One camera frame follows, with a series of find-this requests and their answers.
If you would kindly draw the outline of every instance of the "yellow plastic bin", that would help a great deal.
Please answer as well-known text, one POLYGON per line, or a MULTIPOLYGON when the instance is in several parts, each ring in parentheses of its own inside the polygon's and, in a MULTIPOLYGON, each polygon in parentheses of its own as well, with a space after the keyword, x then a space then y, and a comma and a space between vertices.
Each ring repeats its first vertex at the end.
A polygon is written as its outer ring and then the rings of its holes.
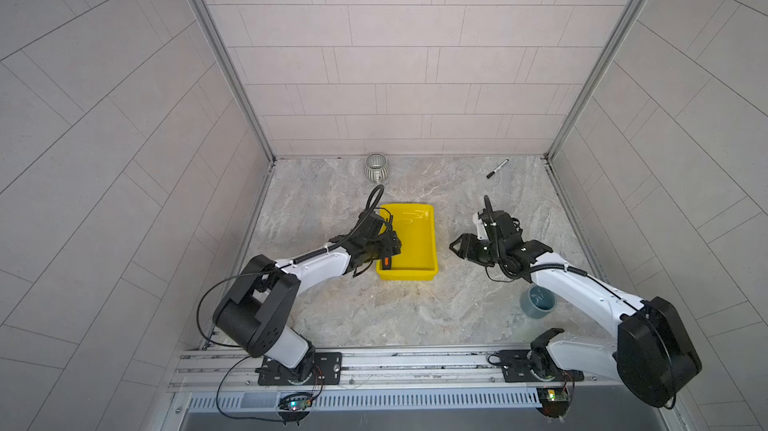
POLYGON ((438 270, 435 208, 429 204, 384 204, 382 207, 395 217, 392 228, 402 247, 392 258, 392 269, 382 269, 379 260, 376 272, 387 281, 431 281, 438 270))

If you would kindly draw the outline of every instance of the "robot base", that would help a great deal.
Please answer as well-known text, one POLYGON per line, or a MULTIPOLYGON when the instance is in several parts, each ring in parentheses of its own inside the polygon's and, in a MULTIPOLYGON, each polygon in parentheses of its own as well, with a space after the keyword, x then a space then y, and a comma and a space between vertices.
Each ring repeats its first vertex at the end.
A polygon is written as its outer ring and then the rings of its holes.
POLYGON ((315 382, 317 368, 322 374, 322 384, 325 386, 339 384, 341 376, 341 353, 315 353, 312 361, 312 373, 304 383, 294 383, 290 380, 287 369, 274 359, 264 358, 259 374, 259 386, 301 386, 315 382))

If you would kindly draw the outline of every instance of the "marble floor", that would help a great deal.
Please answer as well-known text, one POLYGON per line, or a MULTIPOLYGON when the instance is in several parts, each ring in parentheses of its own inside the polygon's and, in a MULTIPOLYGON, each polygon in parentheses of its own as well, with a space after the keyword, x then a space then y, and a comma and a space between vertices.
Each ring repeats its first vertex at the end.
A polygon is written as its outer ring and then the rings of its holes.
MULTIPOLYGON (((321 283, 298 296, 289 325, 318 347, 528 342, 551 327, 605 337, 570 303, 558 300, 541 320, 525 316, 523 280, 495 283, 480 266, 460 260, 448 244, 473 232, 472 213, 491 197, 494 209, 517 217, 523 238, 548 244, 588 269, 584 253, 537 156, 511 157, 486 179, 499 157, 390 157, 381 204, 435 207, 439 272, 433 281, 382 281, 374 269, 321 283)), ((248 258, 276 259, 311 251, 356 222, 374 184, 362 158, 279 160, 256 223, 248 258)), ((497 267, 494 279, 503 278, 497 267)))

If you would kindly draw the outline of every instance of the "metal frame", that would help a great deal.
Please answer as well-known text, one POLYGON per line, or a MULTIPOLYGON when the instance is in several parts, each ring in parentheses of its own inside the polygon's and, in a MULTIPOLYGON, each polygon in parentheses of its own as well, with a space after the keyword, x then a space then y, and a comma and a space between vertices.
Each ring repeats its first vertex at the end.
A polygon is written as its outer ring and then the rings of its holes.
POLYGON ((254 112, 254 108, 251 106, 250 101, 248 100, 248 96, 243 89, 243 85, 237 78, 235 67, 232 64, 232 60, 230 59, 229 54, 226 52, 226 46, 224 45, 224 41, 221 39, 221 35, 216 28, 216 23, 208 12, 208 7, 206 6, 205 0, 187 1, 192 8, 192 12, 194 12, 195 17, 197 18, 198 24, 200 24, 200 27, 203 29, 203 35, 211 44, 211 50, 214 52, 216 61, 219 62, 221 71, 224 74, 224 78, 226 79, 226 83, 230 86, 232 94, 234 94, 235 100, 237 100, 237 104, 240 106, 240 109, 243 110, 251 129, 254 133, 256 133, 259 144, 261 144, 261 147, 264 148, 266 157, 268 157, 269 160, 274 163, 275 154, 270 147, 269 141, 264 135, 264 130, 261 129, 259 121, 256 119, 256 113, 254 112))
POLYGON ((608 41, 600 51, 597 61, 594 62, 594 65, 589 72, 589 76, 584 82, 584 86, 581 87, 578 96, 576 96, 576 99, 571 106, 571 110, 565 116, 560 131, 558 131, 557 136, 552 140, 552 146, 550 146, 549 150, 544 154, 549 160, 554 159, 558 152, 560 152, 565 138, 576 125, 576 120, 581 114, 581 111, 586 107, 594 90, 598 87, 610 62, 614 60, 614 56, 618 52, 621 43, 627 37, 632 24, 637 21, 640 11, 642 11, 646 1, 647 0, 627 1, 627 5, 624 7, 618 22, 614 26, 614 30, 610 33, 608 41))

